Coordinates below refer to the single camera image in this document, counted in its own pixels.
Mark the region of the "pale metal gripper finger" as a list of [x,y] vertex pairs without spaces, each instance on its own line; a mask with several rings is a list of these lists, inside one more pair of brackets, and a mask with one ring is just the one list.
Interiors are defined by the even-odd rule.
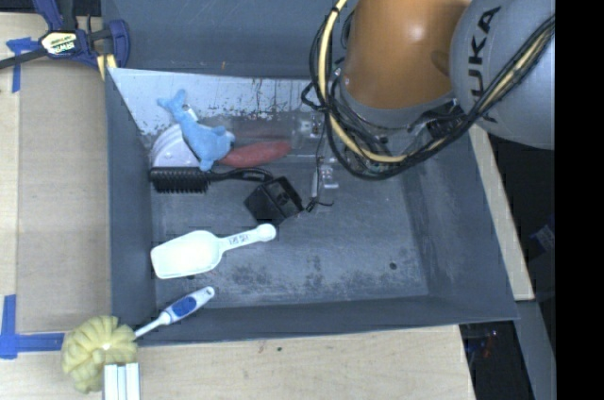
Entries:
[[315,114],[296,119],[295,136],[303,140],[318,140],[324,131],[324,119]]
[[317,159],[310,183],[310,195],[317,201],[334,201],[340,185],[335,176],[334,162],[320,157]]

